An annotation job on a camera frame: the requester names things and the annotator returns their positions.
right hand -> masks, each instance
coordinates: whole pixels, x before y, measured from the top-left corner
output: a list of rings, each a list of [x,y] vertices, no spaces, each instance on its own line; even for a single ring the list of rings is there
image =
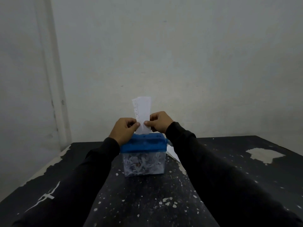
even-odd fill
[[[173,122],[173,120],[166,114],[165,111],[153,113],[150,115],[149,119],[150,121],[145,121],[144,124],[146,126],[150,126],[153,132],[158,131],[165,133],[166,129]]]

black sleeve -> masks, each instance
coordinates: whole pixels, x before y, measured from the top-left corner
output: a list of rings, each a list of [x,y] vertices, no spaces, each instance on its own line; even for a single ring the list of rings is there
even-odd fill
[[[26,211],[12,226],[82,227],[119,152],[118,143],[106,138],[100,148],[89,151],[85,160],[60,181],[51,194],[53,198]]]
[[[237,168],[200,145],[193,133],[173,122],[166,137],[188,177],[218,224],[223,226],[303,226]]]

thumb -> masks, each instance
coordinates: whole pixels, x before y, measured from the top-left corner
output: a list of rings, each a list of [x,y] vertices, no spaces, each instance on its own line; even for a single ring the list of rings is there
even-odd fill
[[[138,129],[139,126],[140,126],[140,123],[136,122],[129,129],[131,129],[131,131],[134,133]]]
[[[153,127],[155,127],[155,125],[156,125],[156,120],[155,120],[155,121],[145,121],[145,122],[144,122],[144,125],[145,125],[145,126],[153,126]]]

left hand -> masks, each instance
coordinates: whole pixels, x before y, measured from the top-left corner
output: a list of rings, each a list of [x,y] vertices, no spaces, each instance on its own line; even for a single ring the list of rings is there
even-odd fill
[[[131,139],[139,126],[140,123],[134,118],[119,118],[109,137],[115,139],[119,146],[122,146]]]

paper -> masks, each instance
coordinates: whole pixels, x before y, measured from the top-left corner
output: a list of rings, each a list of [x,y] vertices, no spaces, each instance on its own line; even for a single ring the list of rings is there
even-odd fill
[[[149,134],[151,129],[144,125],[144,121],[149,121],[149,116],[151,113],[152,99],[151,97],[140,96],[132,100],[134,106],[134,113],[136,115],[137,122],[140,123],[140,126],[136,130],[136,134]]]
[[[167,148],[166,148],[166,153],[171,156],[173,159],[177,160],[179,163],[180,162],[180,159],[178,158],[178,155],[176,154],[175,150],[174,150],[174,147],[173,146],[170,146],[168,145]]]

